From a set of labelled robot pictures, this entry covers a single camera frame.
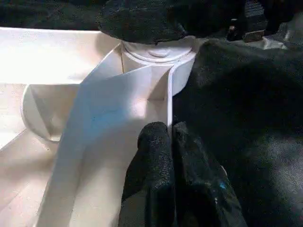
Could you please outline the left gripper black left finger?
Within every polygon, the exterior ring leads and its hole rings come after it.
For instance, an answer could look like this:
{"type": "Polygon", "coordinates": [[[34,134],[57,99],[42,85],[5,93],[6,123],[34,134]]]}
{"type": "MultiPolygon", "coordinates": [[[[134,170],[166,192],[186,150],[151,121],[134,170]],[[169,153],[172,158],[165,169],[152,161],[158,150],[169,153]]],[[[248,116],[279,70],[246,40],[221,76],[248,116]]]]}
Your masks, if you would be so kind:
{"type": "Polygon", "coordinates": [[[125,176],[121,227],[175,227],[175,177],[166,124],[151,122],[141,130],[137,152],[125,176]]]}

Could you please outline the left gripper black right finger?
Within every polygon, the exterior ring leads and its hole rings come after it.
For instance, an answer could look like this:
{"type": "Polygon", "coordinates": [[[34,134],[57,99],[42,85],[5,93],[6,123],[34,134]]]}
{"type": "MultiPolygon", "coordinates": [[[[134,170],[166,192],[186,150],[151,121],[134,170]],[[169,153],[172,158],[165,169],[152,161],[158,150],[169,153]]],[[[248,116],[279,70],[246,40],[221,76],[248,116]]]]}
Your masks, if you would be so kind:
{"type": "Polygon", "coordinates": [[[185,122],[172,128],[172,155],[179,226],[247,226],[227,173],[185,122]]]}

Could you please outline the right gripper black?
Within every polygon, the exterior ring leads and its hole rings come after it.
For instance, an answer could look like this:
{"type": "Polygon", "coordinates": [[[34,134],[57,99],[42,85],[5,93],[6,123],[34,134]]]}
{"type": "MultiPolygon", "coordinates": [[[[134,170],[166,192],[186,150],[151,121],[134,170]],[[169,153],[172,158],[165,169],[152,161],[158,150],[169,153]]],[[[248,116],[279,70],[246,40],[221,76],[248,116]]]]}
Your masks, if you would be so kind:
{"type": "MultiPolygon", "coordinates": [[[[294,17],[293,0],[258,0],[263,9],[262,36],[274,35],[282,23],[294,17]]],[[[184,27],[189,35],[207,37],[223,29],[229,41],[244,39],[249,31],[249,22],[253,26],[258,23],[253,17],[246,16],[246,0],[199,0],[189,5],[187,21],[184,27]]]]}

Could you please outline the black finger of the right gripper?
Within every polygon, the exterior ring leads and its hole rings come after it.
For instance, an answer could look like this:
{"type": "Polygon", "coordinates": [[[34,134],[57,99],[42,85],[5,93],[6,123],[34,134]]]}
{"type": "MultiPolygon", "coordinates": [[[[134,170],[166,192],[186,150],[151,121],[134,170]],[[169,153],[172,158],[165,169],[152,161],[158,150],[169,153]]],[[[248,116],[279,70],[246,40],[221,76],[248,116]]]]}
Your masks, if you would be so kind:
{"type": "Polygon", "coordinates": [[[101,32],[140,44],[176,41],[188,36],[186,23],[195,0],[108,0],[98,16],[101,32]]]}

